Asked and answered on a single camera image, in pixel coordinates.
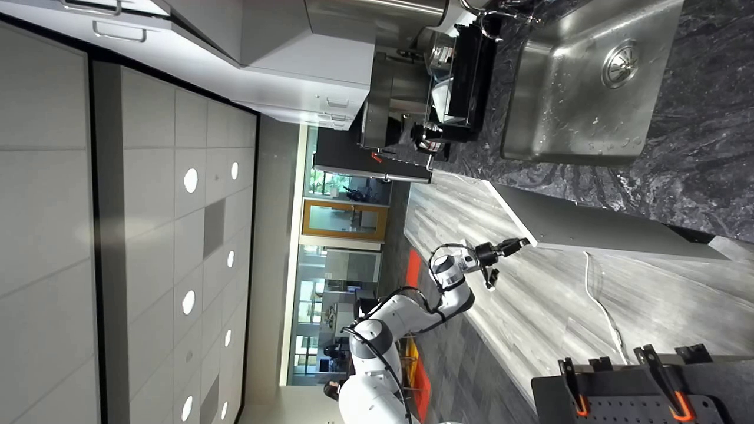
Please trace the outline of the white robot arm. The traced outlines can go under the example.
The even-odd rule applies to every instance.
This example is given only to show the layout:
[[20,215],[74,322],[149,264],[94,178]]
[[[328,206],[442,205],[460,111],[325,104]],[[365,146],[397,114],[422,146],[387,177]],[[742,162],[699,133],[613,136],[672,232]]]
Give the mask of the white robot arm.
[[445,243],[445,256],[428,261],[438,304],[396,290],[349,330],[352,371],[335,392],[343,424],[420,424],[405,392],[397,342],[428,331],[474,305],[465,275],[480,270],[487,288],[497,282],[494,264],[526,248],[526,238],[462,245]]

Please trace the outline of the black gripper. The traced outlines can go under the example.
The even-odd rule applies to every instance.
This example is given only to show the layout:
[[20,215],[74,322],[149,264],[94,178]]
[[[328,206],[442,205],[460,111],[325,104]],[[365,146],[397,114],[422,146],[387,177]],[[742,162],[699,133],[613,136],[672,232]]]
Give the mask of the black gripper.
[[527,238],[507,238],[497,248],[493,243],[483,243],[474,248],[475,261],[480,266],[480,272],[487,288],[497,284],[497,275],[500,275],[497,258],[510,256],[526,245],[529,245]]

